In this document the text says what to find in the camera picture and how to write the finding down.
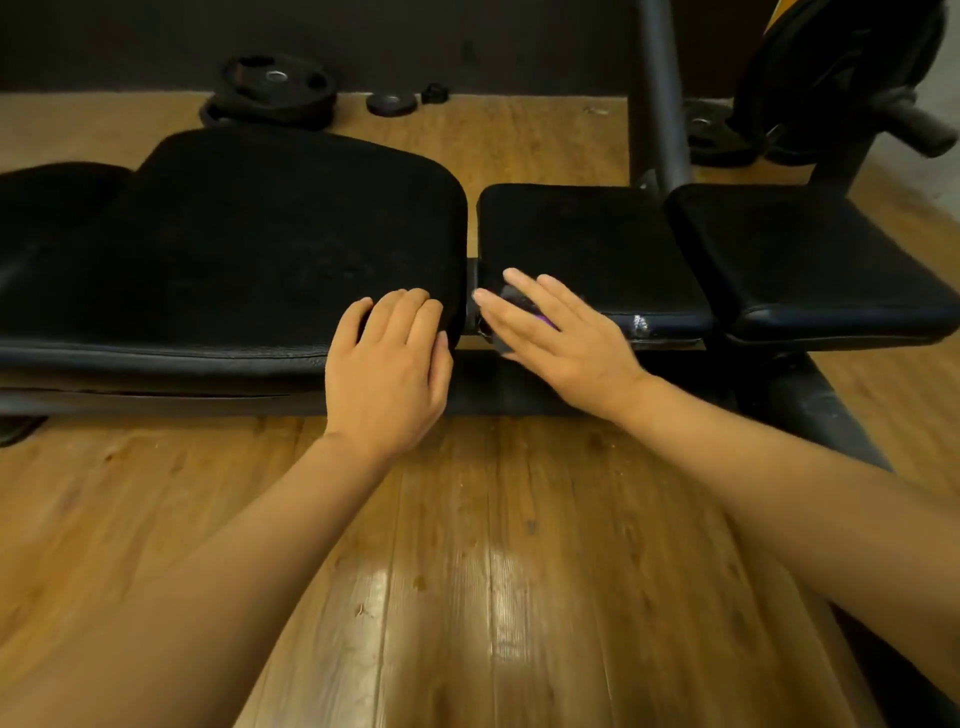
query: wooden floor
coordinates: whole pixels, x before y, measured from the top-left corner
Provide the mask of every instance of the wooden floor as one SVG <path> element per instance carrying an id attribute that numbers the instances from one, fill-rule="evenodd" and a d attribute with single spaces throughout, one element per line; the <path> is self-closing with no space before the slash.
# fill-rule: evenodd
<path id="1" fill-rule="evenodd" d="M 201 101 L 0 96 L 0 171 L 136 166 L 196 126 Z M 494 182 L 623 184 L 625 129 L 620 100 L 455 97 L 387 120 L 348 96 L 336 131 L 436 159 L 474 202 Z M 960 286 L 956 224 L 874 168 L 853 196 Z M 817 358 L 904 475 L 960 496 L 957 338 Z M 0 451 L 0 687 L 213 533 L 323 428 L 58 419 Z M 321 569 L 239 721 L 879 724 L 822 603 L 710 497 L 611 426 L 537 418 L 444 420 L 395 468 Z"/>

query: forearm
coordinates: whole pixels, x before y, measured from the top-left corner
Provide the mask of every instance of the forearm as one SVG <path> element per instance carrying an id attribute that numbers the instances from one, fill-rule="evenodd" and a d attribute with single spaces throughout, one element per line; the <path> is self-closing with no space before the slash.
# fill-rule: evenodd
<path id="1" fill-rule="evenodd" d="M 650 378 L 621 424 L 811 587 L 960 697 L 960 514 L 894 475 Z"/>
<path id="2" fill-rule="evenodd" d="M 386 471 L 323 439 L 184 562 L 0 700 L 0 726 L 227 728 Z"/>

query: white wall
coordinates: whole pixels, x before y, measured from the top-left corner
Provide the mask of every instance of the white wall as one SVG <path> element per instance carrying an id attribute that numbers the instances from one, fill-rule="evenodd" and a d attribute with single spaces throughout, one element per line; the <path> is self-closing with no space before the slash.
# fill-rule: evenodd
<path id="1" fill-rule="evenodd" d="M 917 88 L 918 106 L 960 128 L 960 0 L 948 0 L 947 37 L 930 74 Z M 960 144 L 940 158 L 927 159 L 881 134 L 873 158 L 928 200 L 960 220 Z"/>

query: person's left hand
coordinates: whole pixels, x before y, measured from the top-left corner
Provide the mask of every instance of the person's left hand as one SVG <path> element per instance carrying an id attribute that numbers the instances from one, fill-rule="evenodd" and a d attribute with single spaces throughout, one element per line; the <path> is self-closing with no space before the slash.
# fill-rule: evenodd
<path id="1" fill-rule="evenodd" d="M 326 437 L 387 462 L 423 438 L 444 413 L 453 372 L 446 332 L 437 332 L 442 311 L 419 288 L 347 309 L 326 359 Z"/>

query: person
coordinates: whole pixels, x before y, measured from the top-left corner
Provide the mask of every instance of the person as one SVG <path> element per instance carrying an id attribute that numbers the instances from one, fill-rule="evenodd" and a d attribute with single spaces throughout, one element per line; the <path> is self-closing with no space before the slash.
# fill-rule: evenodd
<path id="1" fill-rule="evenodd" d="M 697 400 L 645 373 L 617 326 L 559 281 L 504 278 L 555 325 L 477 290 L 508 358 L 699 480 L 804 582 L 960 698 L 955 503 Z M 327 359 L 324 436 L 192 555 L 14 684 L 0 726 L 231 726 L 326 554 L 443 413 L 453 359 L 441 310 L 422 290 L 351 305 Z"/>

